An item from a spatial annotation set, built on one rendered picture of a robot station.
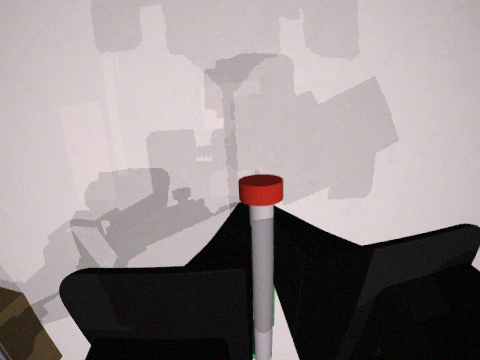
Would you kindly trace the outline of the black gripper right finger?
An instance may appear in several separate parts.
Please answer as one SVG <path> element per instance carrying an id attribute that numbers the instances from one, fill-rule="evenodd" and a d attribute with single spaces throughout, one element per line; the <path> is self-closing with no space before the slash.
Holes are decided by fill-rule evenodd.
<path id="1" fill-rule="evenodd" d="M 359 245 L 273 205 L 273 285 L 299 360 L 348 360 L 381 289 L 473 263 L 480 227 Z"/>

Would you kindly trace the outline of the grey pin with red cap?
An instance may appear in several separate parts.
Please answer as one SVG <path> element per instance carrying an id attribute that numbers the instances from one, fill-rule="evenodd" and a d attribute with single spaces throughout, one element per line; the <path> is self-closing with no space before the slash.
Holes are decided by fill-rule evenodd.
<path id="1" fill-rule="evenodd" d="M 252 295 L 255 360 L 272 360 L 273 205 L 283 200 L 283 179 L 249 175 L 239 180 L 241 203 L 249 205 L 252 225 Z"/>

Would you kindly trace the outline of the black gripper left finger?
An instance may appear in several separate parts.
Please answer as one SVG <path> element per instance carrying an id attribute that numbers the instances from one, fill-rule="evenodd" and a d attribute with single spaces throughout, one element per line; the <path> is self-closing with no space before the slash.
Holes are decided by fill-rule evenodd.
<path id="1" fill-rule="evenodd" d="M 237 204 L 184 267 L 85 268 L 60 284 L 85 339 L 227 340 L 229 359 L 252 360 L 252 225 Z"/>

